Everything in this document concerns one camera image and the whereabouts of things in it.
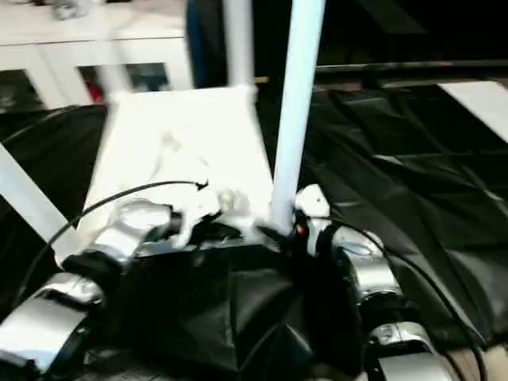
white pole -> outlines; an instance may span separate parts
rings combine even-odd
[[[223,0],[228,85],[253,85],[252,1]]]
[[[325,3],[326,0],[293,0],[271,196],[271,222],[282,233],[291,229]]]
[[[67,223],[67,219],[1,144],[0,168],[0,195],[48,242]],[[52,247],[56,262],[60,264],[67,256],[81,249],[81,241],[74,228],[70,228]]]

black fabric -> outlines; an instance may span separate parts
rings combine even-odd
[[[0,115],[0,139],[33,181],[67,218],[83,208],[106,108],[70,107]],[[44,242],[0,198],[0,318],[9,311],[26,269]],[[52,255],[38,267],[29,289],[56,270]]]
[[[314,355],[314,331],[326,343],[321,352],[350,374],[341,379],[352,379],[361,371],[359,353],[348,351],[361,345],[356,331],[340,324],[338,314],[337,321],[327,321],[325,334],[315,332],[303,312],[304,285],[294,282],[302,278],[294,277],[298,271],[309,283],[324,278],[331,283],[324,269],[322,264],[295,268],[289,256],[263,246],[148,258],[118,291],[99,344],[128,348],[123,356],[168,379],[304,380],[325,362]],[[308,296],[318,293],[311,290]],[[333,301],[344,315],[340,289]],[[330,336],[331,329],[337,335]],[[341,339],[335,340],[339,333]],[[124,374],[125,364],[117,366],[99,354],[84,379]]]
[[[274,163],[279,105],[258,105]],[[508,146],[438,87],[313,96],[300,186],[319,183],[332,214],[378,234],[428,271],[482,344],[506,337]],[[399,266],[440,346],[464,344],[433,292]]]

